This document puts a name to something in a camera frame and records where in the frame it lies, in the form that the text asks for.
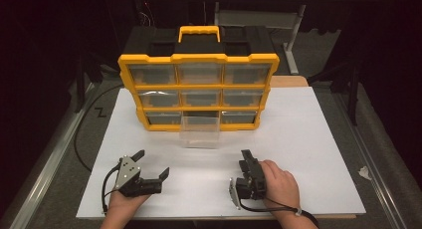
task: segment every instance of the white table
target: white table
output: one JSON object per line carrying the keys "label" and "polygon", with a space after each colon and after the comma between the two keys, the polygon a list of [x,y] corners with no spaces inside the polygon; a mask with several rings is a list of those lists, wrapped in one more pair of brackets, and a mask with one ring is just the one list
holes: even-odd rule
{"label": "white table", "polygon": [[[241,149],[269,158],[290,171],[302,207],[316,215],[356,215],[365,209],[338,151],[312,88],[272,88],[257,130],[224,131],[218,149],[183,148],[177,132],[146,131],[127,90],[120,90],[93,173],[77,214],[101,219],[101,188],[123,155],[145,149],[138,164],[143,178],[170,167],[161,194],[150,197],[134,219],[263,219],[269,213],[237,210],[230,200],[230,177],[242,177]],[[107,190],[113,187],[114,174]],[[261,201],[243,200],[263,207]]]}

